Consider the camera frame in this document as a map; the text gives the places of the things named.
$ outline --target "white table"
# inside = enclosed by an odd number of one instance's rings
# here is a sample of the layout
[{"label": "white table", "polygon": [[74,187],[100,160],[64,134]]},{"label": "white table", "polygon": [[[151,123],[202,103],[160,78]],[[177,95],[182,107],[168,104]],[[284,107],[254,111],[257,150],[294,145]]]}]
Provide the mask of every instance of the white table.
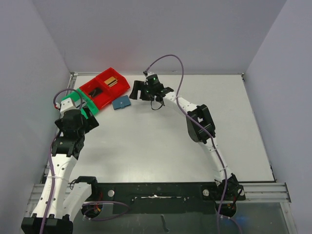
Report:
[{"label": "white table", "polygon": [[[77,76],[79,88],[94,76]],[[131,88],[143,75],[127,76]],[[177,89],[180,75],[159,75]],[[219,148],[239,181],[274,177],[240,75],[185,76],[180,95],[206,104],[216,125]],[[96,115],[100,126],[86,135],[71,174],[96,176],[98,182],[203,182],[213,173],[202,149],[187,133],[186,120],[174,110],[151,110],[149,101],[131,100],[121,110],[107,106]]]}]

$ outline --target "black cable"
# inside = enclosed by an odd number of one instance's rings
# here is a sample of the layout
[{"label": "black cable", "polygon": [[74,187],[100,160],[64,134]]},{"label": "black cable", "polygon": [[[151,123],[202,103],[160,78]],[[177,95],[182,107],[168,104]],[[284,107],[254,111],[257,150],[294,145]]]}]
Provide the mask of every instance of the black cable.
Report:
[{"label": "black cable", "polygon": [[233,207],[234,207],[234,205],[235,205],[235,203],[237,202],[237,200],[238,200],[238,198],[239,198],[239,196],[240,196],[240,194],[243,192],[243,190],[241,189],[240,190],[240,192],[238,193],[238,195],[237,195],[237,197],[235,198],[235,200],[233,201],[233,203],[232,203],[232,205],[231,205],[231,208],[230,209],[233,209]]},{"label": "black cable", "polygon": [[74,179],[72,182],[70,182],[70,184],[69,184],[69,188],[70,188],[71,190],[73,190],[73,189],[74,189],[74,187],[72,187],[72,184],[75,184],[75,182],[76,182],[76,179]]},{"label": "black cable", "polygon": [[152,102],[153,101],[151,101],[151,108],[152,108],[153,111],[158,111],[163,106],[163,104],[162,104],[158,109],[154,109],[153,106],[152,106]]}]

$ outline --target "yellow object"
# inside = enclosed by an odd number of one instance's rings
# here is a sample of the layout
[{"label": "yellow object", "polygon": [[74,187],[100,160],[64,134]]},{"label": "yellow object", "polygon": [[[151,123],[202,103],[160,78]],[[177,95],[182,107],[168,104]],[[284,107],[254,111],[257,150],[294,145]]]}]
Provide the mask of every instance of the yellow object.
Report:
[{"label": "yellow object", "polygon": [[115,84],[117,84],[117,79],[115,77],[110,77],[107,80],[105,80],[104,83],[107,84],[109,87],[112,87]]}]

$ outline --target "gray wall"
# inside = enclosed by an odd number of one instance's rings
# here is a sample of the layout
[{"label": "gray wall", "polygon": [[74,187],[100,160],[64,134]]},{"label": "gray wall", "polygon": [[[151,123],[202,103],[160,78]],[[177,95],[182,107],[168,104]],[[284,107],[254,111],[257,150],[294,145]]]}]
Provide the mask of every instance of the gray wall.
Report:
[{"label": "gray wall", "polygon": [[300,234],[311,233],[312,1],[288,0],[246,72],[251,103]]},{"label": "gray wall", "polygon": [[[245,72],[286,0],[33,0],[70,71]],[[156,71],[180,70],[174,59]]]},{"label": "gray wall", "polygon": [[69,72],[33,3],[0,1],[0,233],[20,229],[55,130]]}]

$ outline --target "white surface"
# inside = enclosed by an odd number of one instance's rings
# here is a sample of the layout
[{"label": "white surface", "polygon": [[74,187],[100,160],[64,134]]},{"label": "white surface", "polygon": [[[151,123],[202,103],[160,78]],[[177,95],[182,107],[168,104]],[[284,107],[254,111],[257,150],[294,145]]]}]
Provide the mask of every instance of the white surface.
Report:
[{"label": "white surface", "polygon": [[0,1],[0,233],[19,233],[59,116],[53,95],[68,69],[29,0]]},{"label": "white surface", "polygon": [[[132,89],[141,76],[125,76]],[[93,77],[77,77],[75,88]],[[180,76],[159,76],[177,88]],[[240,181],[272,181],[260,134],[240,76],[186,76],[181,95],[205,103],[214,118],[219,147]],[[186,119],[170,108],[151,110],[149,101],[96,115],[100,126],[86,135],[71,179],[96,176],[99,182],[213,181],[202,149],[187,133]]]},{"label": "white surface", "polygon": [[[245,72],[286,0],[33,0],[72,72]],[[174,59],[154,71],[180,70]]]},{"label": "white surface", "polygon": [[312,230],[311,10],[311,0],[288,0],[246,72],[264,143],[276,178],[287,182],[300,234]]}]

